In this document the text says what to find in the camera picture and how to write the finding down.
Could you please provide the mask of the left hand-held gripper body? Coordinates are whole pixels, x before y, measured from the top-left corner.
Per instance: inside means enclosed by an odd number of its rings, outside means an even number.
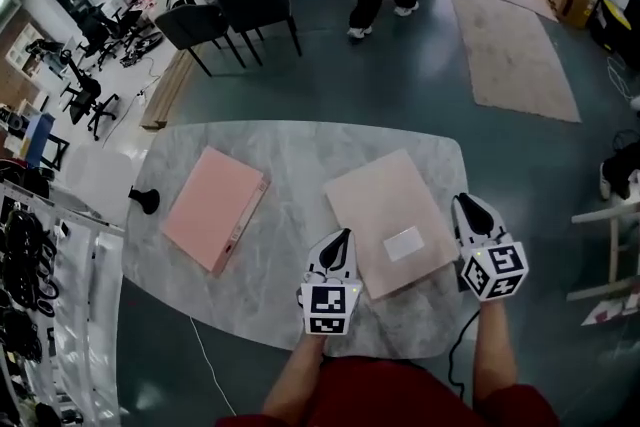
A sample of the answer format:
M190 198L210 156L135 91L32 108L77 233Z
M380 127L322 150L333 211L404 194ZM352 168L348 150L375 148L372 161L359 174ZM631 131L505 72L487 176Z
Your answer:
M346 335L361 291L360 280L306 272L298 292L305 332L309 335Z

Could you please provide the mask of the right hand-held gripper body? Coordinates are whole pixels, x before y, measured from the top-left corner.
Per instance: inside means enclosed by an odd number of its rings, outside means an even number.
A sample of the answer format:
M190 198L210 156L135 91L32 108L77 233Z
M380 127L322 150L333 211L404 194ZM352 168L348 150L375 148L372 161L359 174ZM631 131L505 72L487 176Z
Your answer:
M463 243L456 239L460 259L455 262L458 290L470 291L480 302L513 296L529 272L521 242L486 245Z

